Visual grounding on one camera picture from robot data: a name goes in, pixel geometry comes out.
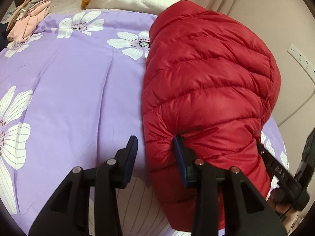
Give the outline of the right hand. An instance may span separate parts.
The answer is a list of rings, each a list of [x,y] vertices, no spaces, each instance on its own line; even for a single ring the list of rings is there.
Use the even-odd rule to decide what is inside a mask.
[[[280,194],[282,191],[279,188],[273,189],[270,192],[270,196],[267,200],[267,203],[271,206],[271,208],[277,213],[284,214],[283,226],[290,230],[295,220],[299,215],[299,211],[295,208],[291,207],[291,204],[281,203]]]

